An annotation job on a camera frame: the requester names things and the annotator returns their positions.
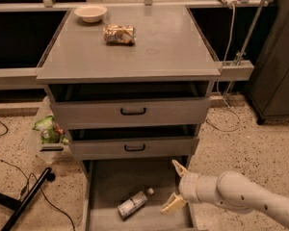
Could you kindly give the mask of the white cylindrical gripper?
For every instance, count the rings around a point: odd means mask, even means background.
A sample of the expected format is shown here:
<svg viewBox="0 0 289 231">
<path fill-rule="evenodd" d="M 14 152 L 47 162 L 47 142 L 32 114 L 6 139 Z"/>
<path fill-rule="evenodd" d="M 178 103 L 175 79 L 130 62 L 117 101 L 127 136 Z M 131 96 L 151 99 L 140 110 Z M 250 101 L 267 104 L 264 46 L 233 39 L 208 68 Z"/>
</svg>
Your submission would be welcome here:
<svg viewBox="0 0 289 231">
<path fill-rule="evenodd" d="M 177 174 L 181 177 L 179 183 L 179 191 L 181 195 L 174 192 L 161 207 L 160 212 L 165 215 L 183 208 L 187 201 L 193 203 L 199 202 L 197 196 L 197 181 L 199 174 L 188 172 L 188 169 L 176 160 L 172 160 L 171 162 L 174 165 Z"/>
</svg>

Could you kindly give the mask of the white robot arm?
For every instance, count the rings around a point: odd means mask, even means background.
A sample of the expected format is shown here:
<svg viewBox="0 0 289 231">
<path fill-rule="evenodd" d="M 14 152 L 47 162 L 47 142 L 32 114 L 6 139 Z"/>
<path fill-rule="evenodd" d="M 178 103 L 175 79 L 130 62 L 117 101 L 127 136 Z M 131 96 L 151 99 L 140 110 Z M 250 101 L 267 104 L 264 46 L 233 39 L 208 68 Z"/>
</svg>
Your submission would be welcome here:
<svg viewBox="0 0 289 231">
<path fill-rule="evenodd" d="M 256 210 L 289 229 L 289 198 L 264 189 L 236 171 L 208 176 L 190 172 L 176 160 L 171 162 L 180 176 L 179 194 L 171 194 L 161 213 L 173 213 L 187 203 L 205 202 L 236 213 Z"/>
</svg>

